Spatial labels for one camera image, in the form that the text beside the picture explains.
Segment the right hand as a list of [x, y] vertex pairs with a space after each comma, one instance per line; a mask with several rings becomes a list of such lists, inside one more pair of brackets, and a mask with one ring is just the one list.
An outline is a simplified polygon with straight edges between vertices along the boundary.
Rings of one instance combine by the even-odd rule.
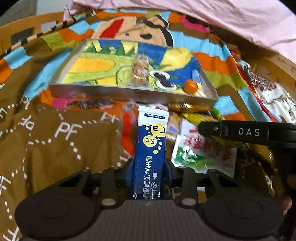
[[292, 206], [292, 199], [289, 196], [282, 196], [280, 198], [280, 206], [283, 210], [283, 215], [285, 216]]

